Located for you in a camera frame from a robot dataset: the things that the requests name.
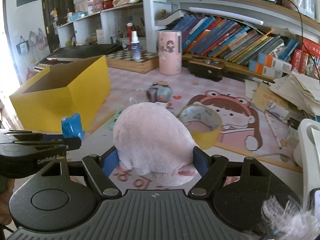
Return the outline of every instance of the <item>crosshair logo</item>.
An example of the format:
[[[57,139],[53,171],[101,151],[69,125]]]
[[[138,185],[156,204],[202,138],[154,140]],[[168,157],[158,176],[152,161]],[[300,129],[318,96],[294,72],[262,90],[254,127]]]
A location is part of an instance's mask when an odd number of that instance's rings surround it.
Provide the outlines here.
[[[151,196],[153,196],[154,198],[160,197],[160,194],[158,193],[152,193]]]

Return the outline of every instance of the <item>barcode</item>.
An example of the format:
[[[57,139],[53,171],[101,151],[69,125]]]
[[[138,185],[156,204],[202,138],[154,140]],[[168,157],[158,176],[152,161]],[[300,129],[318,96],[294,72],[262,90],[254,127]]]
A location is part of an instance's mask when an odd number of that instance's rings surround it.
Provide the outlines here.
[[[286,64],[286,63],[283,63],[282,69],[283,69],[283,71],[290,71],[291,70],[291,66]]]
[[[282,72],[281,71],[275,71],[275,78],[281,78]]]

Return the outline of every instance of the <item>pink cylinder container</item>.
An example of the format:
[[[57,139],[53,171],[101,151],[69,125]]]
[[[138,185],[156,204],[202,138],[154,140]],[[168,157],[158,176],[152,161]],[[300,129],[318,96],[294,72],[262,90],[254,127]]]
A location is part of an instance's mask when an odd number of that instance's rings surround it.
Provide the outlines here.
[[[181,31],[159,31],[159,69],[164,75],[181,72]]]

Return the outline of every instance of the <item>white fluffy fur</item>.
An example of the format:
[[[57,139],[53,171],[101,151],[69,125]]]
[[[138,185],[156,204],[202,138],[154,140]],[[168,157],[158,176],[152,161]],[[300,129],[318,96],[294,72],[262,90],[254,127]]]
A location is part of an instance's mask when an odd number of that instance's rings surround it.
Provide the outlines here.
[[[279,230],[280,240],[314,240],[320,234],[320,224],[311,211],[300,210],[288,202],[285,209],[275,197],[262,206],[262,216],[273,230]]]
[[[121,168],[135,169],[138,175],[151,172],[162,185],[182,185],[197,173],[192,164],[196,143],[188,129],[154,103],[125,109],[113,129],[113,142]]]

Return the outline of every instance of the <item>white spray cap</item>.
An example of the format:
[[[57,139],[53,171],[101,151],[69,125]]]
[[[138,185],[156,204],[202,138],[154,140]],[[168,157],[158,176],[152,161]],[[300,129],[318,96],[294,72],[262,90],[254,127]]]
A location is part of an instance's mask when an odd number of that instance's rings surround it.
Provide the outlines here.
[[[132,34],[131,34],[132,36],[131,36],[131,42],[132,43],[137,43],[137,42],[139,42],[139,40],[138,40],[138,35],[137,35],[137,31],[132,31]]]

